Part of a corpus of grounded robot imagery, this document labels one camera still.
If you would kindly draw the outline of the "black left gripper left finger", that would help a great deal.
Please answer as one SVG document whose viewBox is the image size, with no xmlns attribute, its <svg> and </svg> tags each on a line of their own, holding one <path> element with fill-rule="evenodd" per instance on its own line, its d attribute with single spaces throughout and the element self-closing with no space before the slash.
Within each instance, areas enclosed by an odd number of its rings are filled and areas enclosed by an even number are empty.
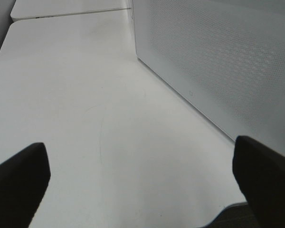
<svg viewBox="0 0 285 228">
<path fill-rule="evenodd" d="M 29 227 L 51 177 L 44 143 L 33 143 L 0 164 L 0 228 Z"/>
</svg>

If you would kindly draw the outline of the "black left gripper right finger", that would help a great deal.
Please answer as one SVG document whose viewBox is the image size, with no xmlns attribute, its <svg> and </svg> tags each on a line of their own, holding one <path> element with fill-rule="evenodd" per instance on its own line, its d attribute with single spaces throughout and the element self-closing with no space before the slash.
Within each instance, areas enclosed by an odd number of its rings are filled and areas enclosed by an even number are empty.
<svg viewBox="0 0 285 228">
<path fill-rule="evenodd" d="M 232 172 L 260 227 L 285 228 L 285 157 L 238 136 Z"/>
</svg>

